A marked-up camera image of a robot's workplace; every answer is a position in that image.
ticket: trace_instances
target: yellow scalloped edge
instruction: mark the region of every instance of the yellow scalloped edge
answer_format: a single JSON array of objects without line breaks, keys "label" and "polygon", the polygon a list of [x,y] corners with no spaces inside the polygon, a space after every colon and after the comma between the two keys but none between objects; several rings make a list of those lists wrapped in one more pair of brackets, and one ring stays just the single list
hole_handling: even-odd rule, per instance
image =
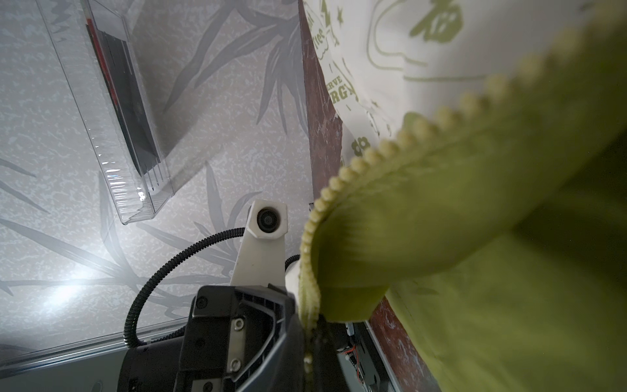
[{"label": "yellow scalloped edge", "polygon": [[560,66],[581,55],[589,45],[605,40],[625,23],[627,2],[622,0],[600,1],[594,6],[594,16],[583,28],[562,30],[545,55],[531,54],[519,63],[516,75],[509,79],[505,75],[492,75],[485,80],[484,93],[465,93],[460,98],[459,110],[441,107],[435,115],[435,122],[418,118],[401,129],[396,140],[381,140],[378,148],[364,151],[364,158],[355,157],[350,166],[342,167],[337,177],[329,180],[328,187],[320,192],[314,202],[314,209],[305,224],[300,245],[300,286],[298,296],[300,307],[298,316],[305,331],[305,346],[312,336],[320,314],[320,287],[315,278],[311,261],[312,241],[318,225],[332,211],[334,203],[343,196],[347,185],[355,181],[372,167],[394,159],[399,152],[412,149],[424,151],[429,145],[446,134],[455,132],[462,122],[484,114],[490,107],[496,107],[511,99],[517,90],[530,89],[550,72],[558,72]]}]

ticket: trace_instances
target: clear plastic container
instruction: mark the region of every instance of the clear plastic container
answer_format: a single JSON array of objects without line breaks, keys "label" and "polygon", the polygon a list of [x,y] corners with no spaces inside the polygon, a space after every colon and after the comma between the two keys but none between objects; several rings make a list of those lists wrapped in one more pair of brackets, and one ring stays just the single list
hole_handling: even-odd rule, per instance
[{"label": "clear plastic container", "polygon": [[124,18],[95,0],[37,3],[120,220],[153,218],[174,191]]}]

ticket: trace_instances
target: wallpaper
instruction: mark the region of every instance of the wallpaper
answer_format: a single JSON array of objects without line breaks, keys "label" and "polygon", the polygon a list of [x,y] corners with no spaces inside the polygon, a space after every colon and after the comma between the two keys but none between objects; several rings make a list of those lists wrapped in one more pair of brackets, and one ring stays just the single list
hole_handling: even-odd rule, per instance
[{"label": "wallpaper", "polygon": [[[56,1],[63,28],[68,1]],[[313,201],[297,4],[119,1],[176,194],[122,225],[35,0],[0,2],[0,366],[120,332],[143,283],[181,249],[289,208],[298,253]],[[239,241],[207,249],[150,298],[140,326],[186,317],[228,284]]]}]

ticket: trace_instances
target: black camera lens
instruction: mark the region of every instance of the black camera lens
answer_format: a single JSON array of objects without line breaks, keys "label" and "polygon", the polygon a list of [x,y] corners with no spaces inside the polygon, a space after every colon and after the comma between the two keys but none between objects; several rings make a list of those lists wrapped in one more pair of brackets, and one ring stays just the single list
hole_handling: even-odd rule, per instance
[{"label": "black camera lens", "polygon": [[270,208],[264,208],[257,214],[257,225],[264,233],[273,233],[279,223],[278,214]]}]

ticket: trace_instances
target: transparent tray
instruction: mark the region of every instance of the transparent tray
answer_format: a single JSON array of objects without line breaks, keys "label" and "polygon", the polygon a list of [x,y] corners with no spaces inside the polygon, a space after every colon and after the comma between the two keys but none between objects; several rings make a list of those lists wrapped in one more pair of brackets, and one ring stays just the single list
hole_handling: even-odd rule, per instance
[{"label": "transparent tray", "polygon": [[37,0],[123,224],[174,194],[123,17],[96,0]]}]

